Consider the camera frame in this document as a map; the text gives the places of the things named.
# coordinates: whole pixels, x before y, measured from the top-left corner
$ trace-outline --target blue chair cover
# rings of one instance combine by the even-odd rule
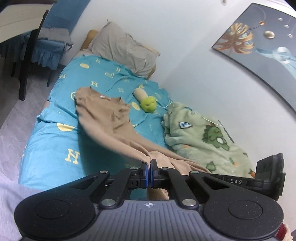
[[[30,33],[26,33],[26,44],[24,45],[20,55],[21,60],[24,59],[29,37]],[[41,64],[42,67],[49,67],[51,70],[56,70],[59,65],[59,61],[63,57],[65,47],[65,43],[62,42],[38,39],[35,44],[31,62],[37,62],[38,64]]]
[[[90,0],[58,0],[49,11],[42,27],[67,28],[71,33]]]
[[[0,43],[1,57],[12,59],[14,63],[18,62],[24,44],[25,36],[23,34]]]

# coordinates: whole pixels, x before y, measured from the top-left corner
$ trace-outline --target cartoon dinosaur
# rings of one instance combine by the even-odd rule
[[[223,138],[221,130],[212,122],[211,125],[206,125],[202,141],[213,144],[216,148],[222,147],[224,150],[229,150],[229,146]]]

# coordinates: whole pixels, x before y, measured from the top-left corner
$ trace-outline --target green toy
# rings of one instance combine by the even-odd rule
[[[136,88],[133,91],[135,98],[140,102],[140,106],[146,113],[152,113],[156,110],[156,98],[148,96],[146,91],[142,88]]]
[[[206,125],[202,141],[213,144],[216,148],[222,147],[224,150],[229,150],[229,146],[227,145],[227,141],[223,138],[221,130],[216,127],[214,123]]]

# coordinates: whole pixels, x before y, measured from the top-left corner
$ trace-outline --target white wall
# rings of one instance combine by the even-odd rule
[[[108,19],[119,24],[137,41],[161,53],[151,78],[160,83],[205,34],[205,27],[212,22],[213,16],[219,18],[222,15],[219,8],[211,9],[213,1],[91,0],[71,34],[74,46],[61,63],[68,64],[80,49],[88,31],[100,30]],[[205,9],[211,10],[211,14],[205,14]]]
[[[234,141],[244,148],[254,164],[267,156],[283,153],[286,182],[279,203],[285,222],[296,228],[296,115],[248,70],[211,49],[224,31],[252,2],[230,1],[221,11],[202,21],[202,33],[177,68],[162,83],[174,101],[200,113],[218,117]],[[294,10],[269,1],[257,1],[296,16]],[[201,7],[207,15],[208,6]]]

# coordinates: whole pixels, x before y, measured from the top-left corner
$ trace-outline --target dinosaur print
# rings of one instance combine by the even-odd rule
[[[224,150],[229,150],[229,146],[223,138],[221,130],[212,122],[211,125],[206,125],[202,141],[213,144],[216,148],[222,147]]]
[[[207,164],[206,169],[208,169],[210,172],[213,172],[216,170],[216,165],[214,164],[213,161]]]

